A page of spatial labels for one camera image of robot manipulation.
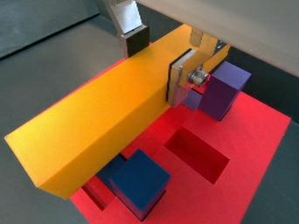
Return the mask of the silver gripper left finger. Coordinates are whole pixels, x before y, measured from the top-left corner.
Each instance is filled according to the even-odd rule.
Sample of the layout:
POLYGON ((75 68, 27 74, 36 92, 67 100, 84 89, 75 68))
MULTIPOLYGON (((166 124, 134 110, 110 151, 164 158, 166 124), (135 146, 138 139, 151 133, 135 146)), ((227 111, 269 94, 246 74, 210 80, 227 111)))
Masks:
POLYGON ((116 27, 126 58, 150 45, 150 27, 143 24, 135 0, 103 0, 116 27))

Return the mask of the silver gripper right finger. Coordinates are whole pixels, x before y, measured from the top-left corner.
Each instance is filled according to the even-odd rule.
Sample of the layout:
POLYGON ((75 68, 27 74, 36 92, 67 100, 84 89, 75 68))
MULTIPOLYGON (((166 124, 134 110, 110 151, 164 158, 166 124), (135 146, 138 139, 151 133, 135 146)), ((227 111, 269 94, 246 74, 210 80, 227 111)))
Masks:
POLYGON ((170 64, 166 100, 174 108, 187 98, 191 86, 202 86, 208 79, 203 64, 214 55, 218 40, 207 42, 203 38, 203 31, 192 28, 190 43, 195 50, 190 48, 170 64))

